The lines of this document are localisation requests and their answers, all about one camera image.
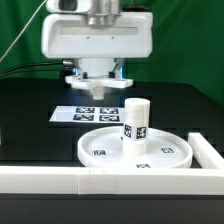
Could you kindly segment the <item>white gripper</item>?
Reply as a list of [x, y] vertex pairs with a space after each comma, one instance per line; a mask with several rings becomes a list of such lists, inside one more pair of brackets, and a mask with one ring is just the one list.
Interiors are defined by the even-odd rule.
[[76, 76], [87, 79], [80, 58], [115, 58], [110, 78], [123, 78], [122, 58], [152, 52], [151, 13], [123, 12], [112, 26], [90, 26], [81, 15], [51, 14], [42, 27], [41, 50], [47, 58], [77, 58]]

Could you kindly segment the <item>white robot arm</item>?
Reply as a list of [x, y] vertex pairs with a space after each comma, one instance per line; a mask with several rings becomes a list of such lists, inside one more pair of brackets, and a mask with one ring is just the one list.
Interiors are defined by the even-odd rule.
[[72, 59], [81, 78], [118, 76], [126, 58], [152, 52], [153, 14], [120, 0], [47, 0], [41, 50]]

